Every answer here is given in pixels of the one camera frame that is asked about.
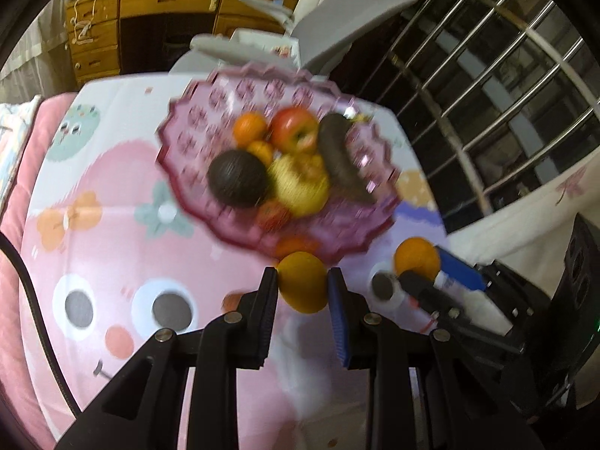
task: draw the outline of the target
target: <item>orange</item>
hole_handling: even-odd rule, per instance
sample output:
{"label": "orange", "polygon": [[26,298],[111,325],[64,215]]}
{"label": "orange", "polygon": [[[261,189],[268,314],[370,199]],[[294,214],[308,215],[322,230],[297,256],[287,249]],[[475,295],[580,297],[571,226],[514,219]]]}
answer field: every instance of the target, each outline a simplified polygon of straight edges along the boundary
{"label": "orange", "polygon": [[312,314],[327,305],[327,269],[308,252],[295,252],[277,265],[281,297],[300,313]]}
{"label": "orange", "polygon": [[268,142],[256,140],[248,145],[246,150],[251,154],[256,155],[260,159],[260,162],[265,164],[265,167],[269,167],[273,162],[273,154],[275,153],[275,149]]}
{"label": "orange", "polygon": [[233,124],[233,138],[238,147],[245,149],[255,140],[262,140],[269,126],[260,113],[249,111],[239,116]]}
{"label": "orange", "polygon": [[321,243],[308,235],[284,235],[277,242],[274,255],[284,258],[294,252],[304,251],[314,254],[321,247]]}
{"label": "orange", "polygon": [[413,270],[433,282],[440,268],[437,249],[421,237],[407,238],[394,253],[394,270],[397,276],[407,270]]}

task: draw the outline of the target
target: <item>metal screw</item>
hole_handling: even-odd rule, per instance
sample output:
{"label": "metal screw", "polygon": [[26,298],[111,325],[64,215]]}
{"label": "metal screw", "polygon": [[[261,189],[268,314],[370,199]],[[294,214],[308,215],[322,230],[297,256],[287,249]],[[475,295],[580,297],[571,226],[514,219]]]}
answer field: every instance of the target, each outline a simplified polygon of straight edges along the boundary
{"label": "metal screw", "polygon": [[94,377],[98,377],[99,375],[101,375],[104,378],[107,378],[108,380],[112,379],[112,377],[109,374],[102,370],[102,360],[98,361],[98,365],[94,369]]}
{"label": "metal screw", "polygon": [[154,338],[159,342],[166,342],[173,336],[173,330],[170,328],[161,328],[159,331],[154,333]]}
{"label": "metal screw", "polygon": [[242,318],[243,316],[239,311],[230,311],[223,319],[225,320],[225,323],[235,324],[242,321]]}
{"label": "metal screw", "polygon": [[365,314],[363,320],[365,323],[375,326],[381,323],[381,316],[377,313],[367,313]]}
{"label": "metal screw", "polygon": [[450,333],[447,330],[440,328],[433,332],[433,338],[439,342],[447,342],[450,340]]}

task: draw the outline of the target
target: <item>blue object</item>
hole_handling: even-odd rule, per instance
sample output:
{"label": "blue object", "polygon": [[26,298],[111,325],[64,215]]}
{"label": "blue object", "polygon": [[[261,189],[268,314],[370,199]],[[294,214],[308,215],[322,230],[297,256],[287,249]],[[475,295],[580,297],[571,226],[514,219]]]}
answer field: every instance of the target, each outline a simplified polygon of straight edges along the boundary
{"label": "blue object", "polygon": [[347,368],[350,365],[348,322],[335,276],[332,275],[331,270],[327,273],[327,297],[334,332],[335,353],[344,368]]}
{"label": "blue object", "polygon": [[436,248],[440,255],[442,272],[471,291],[485,291],[485,282],[477,270],[443,248]]}

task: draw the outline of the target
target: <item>fruit bowl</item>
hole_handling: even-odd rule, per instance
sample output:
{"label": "fruit bowl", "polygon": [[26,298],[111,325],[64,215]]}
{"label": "fruit bowl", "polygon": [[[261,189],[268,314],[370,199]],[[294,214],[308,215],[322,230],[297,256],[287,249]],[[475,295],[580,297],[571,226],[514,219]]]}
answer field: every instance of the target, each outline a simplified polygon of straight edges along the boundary
{"label": "fruit bowl", "polygon": [[268,120],[281,108],[300,106],[321,119],[331,111],[352,117],[367,110],[332,82],[311,81],[305,71],[290,73],[275,67],[248,64],[219,69],[206,81],[192,81],[180,99],[169,104],[169,114],[158,128],[161,150],[157,162],[169,176],[181,207],[202,221],[222,241],[275,258],[293,251],[308,251],[323,262],[335,264],[346,254],[364,252],[393,223],[400,202],[395,189],[398,170],[390,162],[390,146],[377,133],[377,125],[355,123],[346,146],[373,205],[358,204],[332,190],[317,214],[296,218],[274,232],[255,222],[256,208],[233,208],[217,201],[208,188],[211,161],[235,148],[232,127],[248,111]]}

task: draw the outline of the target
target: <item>pink blanket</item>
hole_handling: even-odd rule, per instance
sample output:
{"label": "pink blanket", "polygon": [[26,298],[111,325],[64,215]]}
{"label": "pink blanket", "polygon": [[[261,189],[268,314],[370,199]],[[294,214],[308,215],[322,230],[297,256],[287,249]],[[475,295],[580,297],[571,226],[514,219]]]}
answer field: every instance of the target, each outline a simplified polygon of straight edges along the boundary
{"label": "pink blanket", "polygon": [[[0,229],[20,249],[29,200],[41,163],[59,123],[75,98],[66,93],[44,101],[35,124]],[[41,413],[25,362],[19,318],[19,278],[8,260],[0,255],[0,390],[25,433],[43,449],[55,446]]]}

